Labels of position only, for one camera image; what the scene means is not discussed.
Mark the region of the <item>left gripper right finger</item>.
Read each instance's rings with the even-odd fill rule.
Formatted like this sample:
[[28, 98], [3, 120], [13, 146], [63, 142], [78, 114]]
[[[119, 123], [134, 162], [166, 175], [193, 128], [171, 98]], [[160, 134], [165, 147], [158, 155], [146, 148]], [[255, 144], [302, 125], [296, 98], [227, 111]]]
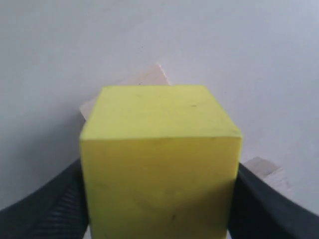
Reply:
[[317, 239], [319, 217], [239, 164], [228, 231], [233, 239]]

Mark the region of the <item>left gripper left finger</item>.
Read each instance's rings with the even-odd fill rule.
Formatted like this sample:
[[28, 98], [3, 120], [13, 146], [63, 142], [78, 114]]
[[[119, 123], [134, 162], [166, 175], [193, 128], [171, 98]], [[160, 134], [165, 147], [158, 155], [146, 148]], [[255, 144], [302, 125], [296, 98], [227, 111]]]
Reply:
[[0, 212], [2, 239], [82, 239], [89, 225], [81, 161]]

